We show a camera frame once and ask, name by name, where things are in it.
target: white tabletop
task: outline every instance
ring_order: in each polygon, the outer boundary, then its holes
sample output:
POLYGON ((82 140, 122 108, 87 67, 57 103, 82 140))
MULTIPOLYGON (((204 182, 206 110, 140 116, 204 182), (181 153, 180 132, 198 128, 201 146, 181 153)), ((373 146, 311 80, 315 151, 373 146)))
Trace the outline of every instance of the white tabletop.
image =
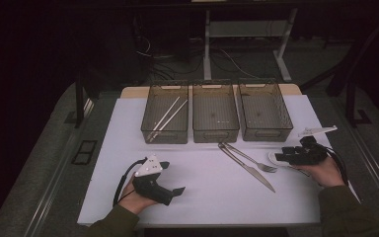
MULTIPOLYGON (((232 145, 270 165, 268 152, 280 149, 266 146, 300 145, 299 132, 305 127, 321 127, 307 96, 284 96, 284 100, 294 124, 286 142, 245 142, 239 134, 232 145)), ((193 142, 191 105, 188 144, 146 144, 140 131, 145 105, 144 98, 117 100, 79 224, 90 225, 104 218, 112 209, 115 189, 126 169, 151 154, 171 163, 158 184, 168 190, 186 189, 169 206, 158 204, 145 209, 137 227, 288 226, 320 222, 317 196, 321 188, 311 178, 289 168, 278 168, 276 173, 260 171, 275 188, 273 193, 220 151, 217 144, 193 142)), ((330 146, 325 134, 315 137, 319 143, 330 146)))

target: human hand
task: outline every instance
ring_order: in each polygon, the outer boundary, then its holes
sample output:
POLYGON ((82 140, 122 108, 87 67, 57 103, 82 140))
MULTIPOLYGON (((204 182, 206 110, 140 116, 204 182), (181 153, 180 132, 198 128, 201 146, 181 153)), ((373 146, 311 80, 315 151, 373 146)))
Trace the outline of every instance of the human hand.
POLYGON ((144 208, 157 204, 158 202, 147 197, 143 197, 134 190, 134 175, 122 191, 118 204, 134 214, 139 214, 144 208))
POLYGON ((325 188, 345 185, 337 163, 334 158, 330 156, 328 156, 319 165, 292 167, 298 170, 306 171, 316 182, 325 188))

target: dark sleeve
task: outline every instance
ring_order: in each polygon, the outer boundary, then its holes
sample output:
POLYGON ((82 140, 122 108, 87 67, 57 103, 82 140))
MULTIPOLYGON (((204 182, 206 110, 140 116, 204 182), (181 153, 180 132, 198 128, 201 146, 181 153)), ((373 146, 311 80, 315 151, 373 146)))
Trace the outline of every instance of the dark sleeve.
POLYGON ((87 237, 133 237, 133 229, 139 217, 120 205, 116 205, 106 218, 95 222, 87 231, 87 237))
POLYGON ((379 222, 359 203, 349 187, 322 190, 319 204, 324 237, 379 237, 379 222))

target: knife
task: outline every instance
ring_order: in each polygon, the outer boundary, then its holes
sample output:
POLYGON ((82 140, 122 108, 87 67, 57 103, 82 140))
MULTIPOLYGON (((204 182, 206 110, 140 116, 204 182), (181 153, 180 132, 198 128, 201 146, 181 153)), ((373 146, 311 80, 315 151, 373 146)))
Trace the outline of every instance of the knife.
POLYGON ((275 193, 275 189, 272 187, 272 185, 267 181, 267 179, 261 175, 260 172, 258 172, 255 168, 247 166, 245 163, 243 163, 241 160, 239 160, 235 155, 233 155, 224 144, 218 143, 218 147, 220 150, 222 150, 226 155, 228 155, 230 158, 232 158, 236 163, 238 163, 240 166, 242 166, 246 171, 248 171, 251 175, 253 175, 257 180, 261 181, 267 188, 272 190, 275 193))

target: clear plastic bin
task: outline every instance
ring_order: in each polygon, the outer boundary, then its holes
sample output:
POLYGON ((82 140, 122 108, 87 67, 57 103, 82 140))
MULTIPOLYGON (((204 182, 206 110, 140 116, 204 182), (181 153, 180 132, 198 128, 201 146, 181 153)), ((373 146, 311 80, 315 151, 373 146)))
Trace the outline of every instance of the clear plastic bin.
POLYGON ((239 121, 230 80, 194 81, 192 129, 195 143, 236 142, 239 121))
POLYGON ((141 125, 146 143, 188 143, 188 99, 188 81, 152 82, 141 125))
POLYGON ((278 84, 254 79, 240 79, 238 84, 243 140, 285 141, 293 124, 278 84))

